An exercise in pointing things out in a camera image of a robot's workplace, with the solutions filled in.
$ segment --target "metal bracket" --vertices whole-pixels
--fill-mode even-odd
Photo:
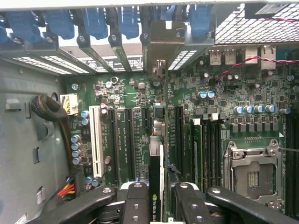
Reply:
[[[107,24],[110,26],[110,36],[108,41],[110,43],[112,51],[120,60],[122,66],[127,72],[131,72],[132,68],[128,61],[126,52],[122,46],[121,33],[118,27],[118,16],[115,8],[106,8]]]

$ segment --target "chip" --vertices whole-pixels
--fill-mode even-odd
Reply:
[[[261,101],[263,99],[262,95],[256,95],[256,101]]]

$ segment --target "mounting screw hole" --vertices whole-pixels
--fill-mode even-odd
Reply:
[[[132,217],[132,221],[134,221],[134,222],[138,222],[138,216],[133,216],[133,217]]]
[[[196,218],[197,218],[197,221],[200,223],[204,221],[204,218],[202,216],[197,216]]]

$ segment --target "motherboard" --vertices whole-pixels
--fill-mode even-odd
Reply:
[[[221,76],[231,64],[212,59],[166,72],[162,82],[143,72],[67,77],[79,109],[70,116],[74,164],[84,168],[87,190],[148,182],[150,140],[158,136],[165,197],[175,175],[203,192],[224,186],[285,212],[290,155],[279,148],[298,102],[298,68],[277,63],[262,70],[255,60]],[[164,213],[171,216],[169,206]]]

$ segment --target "cable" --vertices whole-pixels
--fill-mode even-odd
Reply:
[[[298,19],[286,19],[286,18],[281,18],[281,17],[272,17],[272,18],[267,18],[265,20],[276,20],[276,21],[285,21],[285,22],[299,22]]]
[[[290,64],[299,63],[299,60],[272,60],[272,59],[268,59],[268,58],[260,57],[260,56],[249,57],[249,58],[247,58],[246,60],[244,60],[240,63],[234,64],[230,69],[223,71],[221,73],[220,77],[218,77],[216,79],[216,81],[220,81],[223,78],[223,76],[225,74],[229,73],[233,68],[241,66],[241,65],[243,65],[244,62],[247,62],[247,61],[250,61],[250,60],[261,60],[261,61],[267,61],[267,62],[271,62],[271,63],[290,63]]]

